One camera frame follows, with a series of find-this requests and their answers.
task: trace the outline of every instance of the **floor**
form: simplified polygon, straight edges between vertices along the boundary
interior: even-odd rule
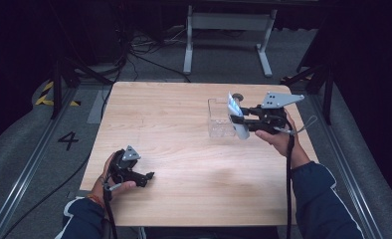
[[[189,76],[181,74],[185,51],[182,33],[167,39],[174,44],[154,48],[156,51],[136,39],[134,49],[146,52],[139,57],[169,70],[128,55],[118,80],[277,85],[281,78],[296,74],[295,69],[314,34],[314,30],[273,31],[267,48],[274,74],[271,78],[264,77],[255,51],[262,37],[258,33],[200,32],[194,40]],[[96,71],[110,67],[111,64],[93,66]],[[116,75],[107,77],[114,80]],[[86,159],[98,133],[108,86],[85,78],[76,89],[64,86],[65,107],[56,119],[50,120],[52,107],[35,105],[47,83],[48,79],[43,79],[42,86],[31,96],[34,109],[0,136],[0,238],[49,238],[60,232],[63,208],[79,189]],[[323,92],[308,95],[304,86],[305,82],[300,82],[291,86],[291,90],[306,96],[297,104],[304,122],[311,116],[319,117],[307,132],[319,161],[337,179],[338,194],[365,238],[392,238],[392,191],[337,86],[332,96],[332,125],[324,123],[321,117]],[[69,106],[71,101],[80,105]],[[70,147],[60,140],[72,135],[79,141]],[[278,229],[281,238],[285,238],[286,227]],[[137,231],[136,228],[119,228],[119,235],[136,238]],[[300,238],[296,226],[292,237]]]

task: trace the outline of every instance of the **sleeve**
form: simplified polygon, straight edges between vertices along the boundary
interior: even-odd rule
[[[292,170],[295,219],[304,239],[364,238],[335,193],[336,181],[323,165],[310,162]]]
[[[88,198],[69,202],[64,210],[63,231],[56,239],[102,238],[103,209]]]

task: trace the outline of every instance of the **transparent box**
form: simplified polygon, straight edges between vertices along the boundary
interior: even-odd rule
[[[234,136],[236,131],[228,117],[228,99],[208,99],[208,131],[211,137]]]

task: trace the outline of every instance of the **wooden tabletop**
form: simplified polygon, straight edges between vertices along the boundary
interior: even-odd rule
[[[267,92],[290,93],[268,85],[116,83],[81,190],[91,190],[106,159],[130,145],[141,156],[133,170],[155,175],[111,203],[117,225],[286,225],[285,158],[253,132],[246,140],[209,136],[208,99],[229,92],[242,94],[246,108]],[[301,128],[296,105],[287,110]],[[306,131],[299,140],[317,161]]]

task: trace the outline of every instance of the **dark background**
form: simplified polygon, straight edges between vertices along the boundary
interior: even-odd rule
[[[331,57],[335,82],[392,188],[392,1],[338,4],[354,10],[287,9],[279,11],[276,28],[320,27],[302,65]],[[156,5],[149,12],[126,7],[105,1],[0,1],[0,134],[32,109],[31,96],[51,76],[57,58],[88,66],[112,62],[120,54],[114,31],[120,24],[126,34],[136,28],[155,39],[185,24],[185,6]],[[125,13],[122,23],[116,22],[118,8]]]

